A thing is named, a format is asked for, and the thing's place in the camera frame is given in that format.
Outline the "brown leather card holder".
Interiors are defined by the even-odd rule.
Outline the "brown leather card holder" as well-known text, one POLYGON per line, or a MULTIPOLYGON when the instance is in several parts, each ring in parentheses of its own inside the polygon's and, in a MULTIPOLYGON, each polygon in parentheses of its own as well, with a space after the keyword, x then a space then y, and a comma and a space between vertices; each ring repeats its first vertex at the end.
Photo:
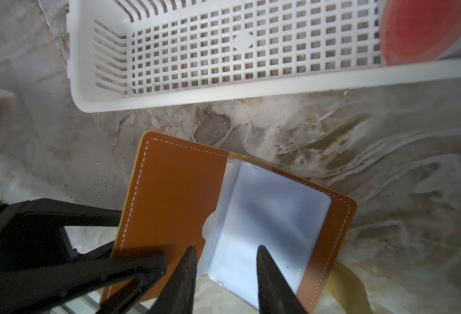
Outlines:
POLYGON ((185 250, 197 274, 263 309, 257 254, 268 251, 306 312, 327 291, 370 313, 362 281, 336 257, 357 204, 242 154, 147 132, 138 145, 112 256, 162 251, 170 277, 185 250))

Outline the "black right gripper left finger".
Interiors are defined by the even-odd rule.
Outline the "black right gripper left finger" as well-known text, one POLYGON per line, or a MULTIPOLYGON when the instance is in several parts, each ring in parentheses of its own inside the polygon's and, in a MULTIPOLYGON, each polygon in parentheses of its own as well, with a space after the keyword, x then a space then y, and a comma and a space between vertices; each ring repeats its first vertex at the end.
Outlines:
POLYGON ((191 314, 195 297, 196 272, 197 249, 191 246, 186 250, 149 313, 191 314))

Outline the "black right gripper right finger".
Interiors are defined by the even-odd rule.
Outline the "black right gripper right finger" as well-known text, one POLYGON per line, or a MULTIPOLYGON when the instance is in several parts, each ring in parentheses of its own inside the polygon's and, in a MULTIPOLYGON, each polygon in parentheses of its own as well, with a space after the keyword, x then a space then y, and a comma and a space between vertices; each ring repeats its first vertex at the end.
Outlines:
POLYGON ((257 279, 259 313, 307 314, 263 245, 257 251, 257 279))

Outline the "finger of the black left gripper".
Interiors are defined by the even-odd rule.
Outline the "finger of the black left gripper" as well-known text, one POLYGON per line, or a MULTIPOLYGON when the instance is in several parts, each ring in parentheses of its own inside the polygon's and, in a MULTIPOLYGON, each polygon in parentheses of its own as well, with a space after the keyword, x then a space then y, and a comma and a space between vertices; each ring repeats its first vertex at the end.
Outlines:
POLYGON ((0 313, 43 313, 121 284, 100 313, 126 313, 166 273, 160 252, 112 257, 112 243, 77 252, 67 226, 117 226, 119 211, 39 199, 0 205, 0 313))

